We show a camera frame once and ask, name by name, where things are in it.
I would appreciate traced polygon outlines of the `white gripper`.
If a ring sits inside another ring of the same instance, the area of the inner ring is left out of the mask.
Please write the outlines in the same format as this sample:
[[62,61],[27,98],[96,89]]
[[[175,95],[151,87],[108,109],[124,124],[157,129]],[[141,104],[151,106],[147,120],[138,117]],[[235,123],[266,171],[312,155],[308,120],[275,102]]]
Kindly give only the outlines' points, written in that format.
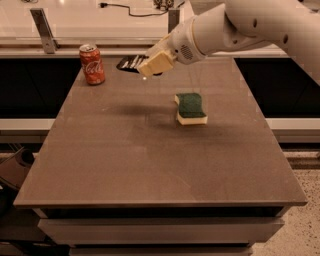
[[193,35],[194,21],[191,17],[178,24],[149,48],[145,53],[148,58],[137,67],[138,72],[145,77],[166,72],[173,68],[175,56],[178,62],[186,65],[203,60],[205,55],[198,49]]

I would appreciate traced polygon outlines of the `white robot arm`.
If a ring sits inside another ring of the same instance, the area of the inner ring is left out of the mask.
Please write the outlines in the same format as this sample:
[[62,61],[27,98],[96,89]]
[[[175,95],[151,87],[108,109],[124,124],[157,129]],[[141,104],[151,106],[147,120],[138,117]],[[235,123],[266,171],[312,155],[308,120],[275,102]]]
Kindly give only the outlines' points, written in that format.
[[281,48],[315,82],[320,82],[320,14],[298,0],[224,0],[178,24],[147,50],[137,67],[151,76],[179,62],[192,64],[217,52]]

